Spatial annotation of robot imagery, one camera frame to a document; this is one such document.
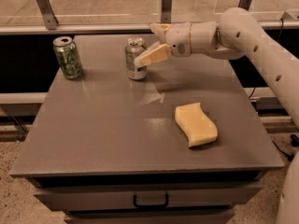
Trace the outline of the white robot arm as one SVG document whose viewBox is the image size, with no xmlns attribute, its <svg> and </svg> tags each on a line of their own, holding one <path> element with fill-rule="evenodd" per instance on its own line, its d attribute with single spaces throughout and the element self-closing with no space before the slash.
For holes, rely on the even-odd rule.
<svg viewBox="0 0 299 224">
<path fill-rule="evenodd" d="M 299 60 L 272 39 L 245 9 L 230 8 L 218 22 L 153 23 L 149 28 L 160 40 L 134 59 L 135 66 L 197 53 L 215 59 L 245 56 L 299 126 Z"/>
</svg>

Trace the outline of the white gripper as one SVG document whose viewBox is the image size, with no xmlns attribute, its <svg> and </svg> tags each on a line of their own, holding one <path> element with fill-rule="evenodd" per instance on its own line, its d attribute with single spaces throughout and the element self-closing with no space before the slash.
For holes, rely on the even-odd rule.
<svg viewBox="0 0 299 224">
<path fill-rule="evenodd" d="M 153 43 L 147 50 L 138 55 L 134 64 L 137 67 L 148 66 L 153 63 L 163 62 L 171 56 L 187 57 L 191 55 L 189 23 L 151 23 L 150 30 L 166 44 Z"/>
</svg>

